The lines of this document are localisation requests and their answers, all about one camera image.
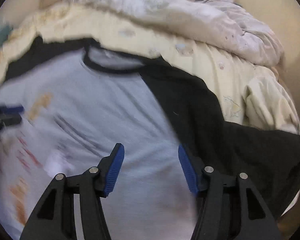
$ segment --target raglan t-shirt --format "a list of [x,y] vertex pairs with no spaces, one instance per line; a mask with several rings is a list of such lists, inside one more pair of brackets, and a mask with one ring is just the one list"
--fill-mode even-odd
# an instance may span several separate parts
[[90,49],[91,68],[84,54],[54,57],[0,88],[0,104],[25,108],[22,124],[0,133],[0,223],[19,239],[57,173],[81,174],[122,143],[114,191],[101,199],[112,239],[190,239],[195,199],[178,160],[180,142],[134,71],[149,66]]

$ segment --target printed graphic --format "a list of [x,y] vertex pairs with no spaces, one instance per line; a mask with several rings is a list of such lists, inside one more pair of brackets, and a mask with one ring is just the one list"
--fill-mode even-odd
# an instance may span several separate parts
[[41,95],[32,105],[30,111],[26,113],[26,118],[29,122],[33,122],[40,115],[40,110],[42,107],[48,108],[51,103],[51,99],[53,98],[52,93],[45,93]]
[[225,117],[239,117],[241,108],[230,97],[223,97],[226,109],[224,111]]
[[34,156],[34,154],[28,149],[27,142],[24,134],[19,131],[17,134],[17,139],[21,145],[16,152],[16,157],[22,164],[23,168],[30,174],[31,164],[34,164],[37,168],[42,168],[42,164]]
[[16,219],[22,225],[27,222],[25,199],[28,192],[28,185],[23,178],[19,177],[18,182],[13,187],[10,187],[10,192],[13,196],[14,207],[16,210]]

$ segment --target wrinkled cloth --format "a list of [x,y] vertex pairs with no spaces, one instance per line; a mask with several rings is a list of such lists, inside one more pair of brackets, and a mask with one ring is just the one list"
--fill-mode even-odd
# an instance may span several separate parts
[[283,55],[283,47],[269,26],[234,0],[66,1],[113,10],[137,22],[225,49],[253,64],[274,66]]
[[[0,223],[18,240],[56,174],[82,174],[121,142],[120,175],[114,191],[101,200],[112,239],[190,239],[195,198],[165,109],[138,72],[113,75],[102,69],[155,63],[91,48],[89,58],[102,66],[98,69],[85,65],[84,54],[81,49],[58,55],[0,88],[0,104],[25,108],[21,125],[0,134],[0,148],[5,149],[0,150]],[[23,194],[11,193],[21,183],[26,185]]]
[[171,65],[205,81],[218,97],[226,121],[300,134],[293,101],[270,69],[214,46],[80,5],[55,5],[30,16],[15,29],[0,50],[0,84],[8,64],[28,51],[38,35],[46,43],[93,37],[108,49],[148,58],[162,55]]

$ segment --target t-shirt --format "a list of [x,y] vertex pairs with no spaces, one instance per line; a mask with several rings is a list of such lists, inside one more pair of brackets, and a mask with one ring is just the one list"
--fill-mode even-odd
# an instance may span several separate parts
[[[89,50],[89,46],[95,49],[90,49],[88,56],[87,53],[83,56],[82,51],[79,57],[67,59],[80,53],[82,47]],[[124,188],[129,190],[125,195],[126,191],[118,193],[129,212],[120,213],[120,209],[115,209],[119,213],[111,213],[104,207],[113,239],[114,234],[122,239],[123,232],[131,239],[143,235],[144,239],[190,238],[195,220],[194,199],[186,196],[189,192],[176,159],[179,143],[186,145],[206,166],[222,174],[247,173],[275,218],[300,189],[299,135],[225,122],[217,97],[203,80],[174,68],[162,57],[146,59],[109,51],[93,39],[45,44],[38,37],[21,59],[9,65],[6,81],[0,88],[0,103],[22,104],[26,109],[23,124],[8,128],[0,135],[0,222],[11,235],[20,234],[55,174],[82,173],[95,166],[102,156],[109,155],[117,142],[124,144],[126,151],[127,143],[134,145],[136,162],[129,166],[129,158],[124,161],[123,169],[128,165],[130,171],[126,174],[130,180]],[[114,133],[113,129],[106,128],[107,117],[109,127],[116,120],[118,128],[122,128],[127,120],[124,136],[120,136],[122,129]],[[157,134],[158,142],[154,143],[150,138]],[[142,141],[139,138],[142,135],[146,140],[141,145],[138,140]],[[83,154],[80,160],[72,158],[78,154]],[[137,160],[145,165],[142,171]],[[138,171],[140,176],[132,179],[130,176]],[[119,173],[118,182],[122,174],[124,171]],[[147,174],[151,174],[153,184],[147,180]],[[163,200],[160,194],[169,197]],[[222,205],[230,211],[231,205],[226,201],[229,193],[223,195]]]
[[[20,126],[0,134],[0,223],[18,239],[57,173],[81,174],[120,142],[125,159],[102,199],[112,239],[190,239],[195,199],[161,106],[138,73],[91,69],[83,55],[65,53],[0,89],[0,104],[26,109]],[[90,58],[116,69],[143,66],[102,49],[91,49]]]

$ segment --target blue gripper pad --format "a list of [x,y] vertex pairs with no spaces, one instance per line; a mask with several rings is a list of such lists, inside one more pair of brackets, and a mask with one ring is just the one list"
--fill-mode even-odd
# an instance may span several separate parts
[[199,192],[198,183],[197,183],[197,174],[195,173],[194,168],[192,167],[190,160],[188,158],[188,155],[182,145],[179,145],[178,156],[179,156],[179,161],[180,161],[183,173],[186,177],[186,181],[187,181],[189,190],[192,194],[197,196],[197,194]]
[[119,171],[123,163],[123,159],[124,159],[124,146],[121,145],[106,175],[106,185],[104,189],[104,194],[106,196],[108,196],[109,193],[111,193],[114,189],[114,185],[117,181]]
[[15,107],[2,106],[0,107],[0,109],[3,114],[18,114],[18,113],[23,113],[25,111],[25,109],[21,105]]

